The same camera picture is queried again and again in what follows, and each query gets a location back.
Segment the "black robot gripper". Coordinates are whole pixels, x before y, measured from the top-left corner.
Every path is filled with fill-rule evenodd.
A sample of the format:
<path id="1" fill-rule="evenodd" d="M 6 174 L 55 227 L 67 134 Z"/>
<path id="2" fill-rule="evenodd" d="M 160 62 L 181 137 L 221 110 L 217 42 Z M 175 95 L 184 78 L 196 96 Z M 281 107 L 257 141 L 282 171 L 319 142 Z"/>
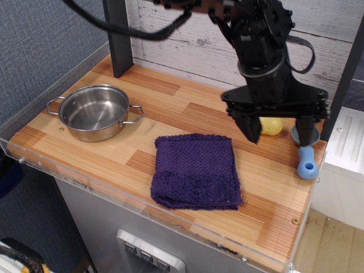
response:
<path id="1" fill-rule="evenodd" d="M 259 141 L 262 125 L 258 115 L 299 118 L 295 126 L 299 146 L 312 146 L 320 140 L 314 120 L 303 116 L 328 118 L 328 92 L 300 83 L 286 64 L 263 69 L 249 69 L 239 64 L 238 69 L 247 85 L 226 91 L 221 99 L 227 103 L 229 115 L 247 140 Z"/>

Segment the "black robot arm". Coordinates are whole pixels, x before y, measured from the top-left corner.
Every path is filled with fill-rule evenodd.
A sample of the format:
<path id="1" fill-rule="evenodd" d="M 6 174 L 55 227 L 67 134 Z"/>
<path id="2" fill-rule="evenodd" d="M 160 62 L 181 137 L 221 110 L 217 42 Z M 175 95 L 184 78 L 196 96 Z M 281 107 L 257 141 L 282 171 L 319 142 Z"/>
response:
<path id="1" fill-rule="evenodd" d="M 221 98 L 227 113 L 246 138 L 259 140 L 262 117 L 294 118 L 302 146 L 315 140 L 315 124 L 329 117 L 326 91 L 294 78 L 287 43 L 305 44 L 291 36 L 292 11 L 281 1 L 162 1 L 167 9 L 205 13 L 218 26 L 238 57 L 246 85 Z"/>

